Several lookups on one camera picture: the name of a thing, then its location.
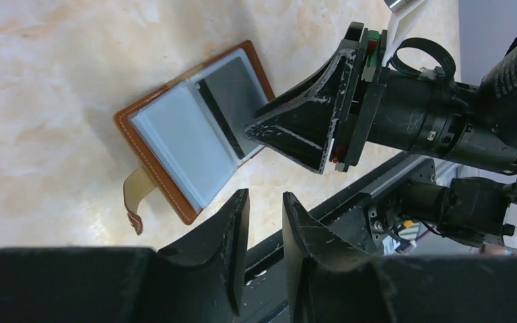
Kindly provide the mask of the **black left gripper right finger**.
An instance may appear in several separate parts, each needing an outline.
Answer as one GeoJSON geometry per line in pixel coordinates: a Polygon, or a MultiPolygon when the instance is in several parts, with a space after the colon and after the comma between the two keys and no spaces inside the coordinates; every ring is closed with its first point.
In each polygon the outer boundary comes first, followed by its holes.
{"type": "Polygon", "coordinates": [[[517,256],[370,256],[283,194],[293,322],[517,322],[517,256]]]}

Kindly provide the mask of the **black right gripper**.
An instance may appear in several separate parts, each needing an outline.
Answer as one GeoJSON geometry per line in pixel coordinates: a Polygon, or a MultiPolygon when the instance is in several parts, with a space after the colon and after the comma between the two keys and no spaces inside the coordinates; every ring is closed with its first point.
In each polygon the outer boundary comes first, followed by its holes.
{"type": "Polygon", "coordinates": [[[438,62],[430,76],[398,57],[382,65],[386,39],[386,31],[351,22],[342,48],[310,79],[261,108],[245,137],[316,174],[328,155],[342,171],[357,165],[367,142],[476,166],[477,87],[455,81],[452,56],[424,38],[402,45],[438,62]]]}

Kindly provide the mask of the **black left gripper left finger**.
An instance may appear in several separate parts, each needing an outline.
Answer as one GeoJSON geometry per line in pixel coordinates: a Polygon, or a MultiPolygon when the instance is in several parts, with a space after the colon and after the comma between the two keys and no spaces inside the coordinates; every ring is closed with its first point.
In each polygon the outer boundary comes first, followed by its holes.
{"type": "Polygon", "coordinates": [[[0,248],[0,322],[233,322],[249,192],[159,250],[0,248]]]}

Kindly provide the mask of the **grey black credit card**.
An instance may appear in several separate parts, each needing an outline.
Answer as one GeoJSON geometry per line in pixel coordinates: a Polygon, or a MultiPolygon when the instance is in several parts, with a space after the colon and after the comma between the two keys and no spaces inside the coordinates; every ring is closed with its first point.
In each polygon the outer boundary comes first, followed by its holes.
{"type": "Polygon", "coordinates": [[[234,57],[196,82],[196,88],[239,160],[258,144],[244,136],[267,99],[247,58],[234,57]]]}

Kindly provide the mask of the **brown leather card holder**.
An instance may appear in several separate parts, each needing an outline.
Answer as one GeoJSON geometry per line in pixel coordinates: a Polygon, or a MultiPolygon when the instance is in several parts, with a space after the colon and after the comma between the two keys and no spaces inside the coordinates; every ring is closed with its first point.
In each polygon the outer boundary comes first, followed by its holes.
{"type": "Polygon", "coordinates": [[[251,41],[245,40],[165,83],[114,115],[114,123],[139,159],[123,184],[127,218],[136,234],[144,225],[141,201],[158,190],[190,225],[236,171],[262,149],[239,160],[197,91],[196,82],[234,57],[247,58],[265,93],[274,93],[251,41]]]}

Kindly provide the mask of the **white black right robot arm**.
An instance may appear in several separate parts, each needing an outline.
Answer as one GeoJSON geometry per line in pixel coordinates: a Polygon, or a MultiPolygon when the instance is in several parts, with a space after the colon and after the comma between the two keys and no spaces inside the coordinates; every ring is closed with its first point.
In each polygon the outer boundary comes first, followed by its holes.
{"type": "Polygon", "coordinates": [[[340,172],[356,166],[371,142],[515,176],[408,182],[366,217],[377,241],[402,244],[402,223],[419,221],[464,245],[517,250],[517,37],[480,85],[455,73],[438,43],[395,45],[388,30],[353,22],[332,57],[261,108],[244,135],[318,174],[327,162],[340,172]]]}

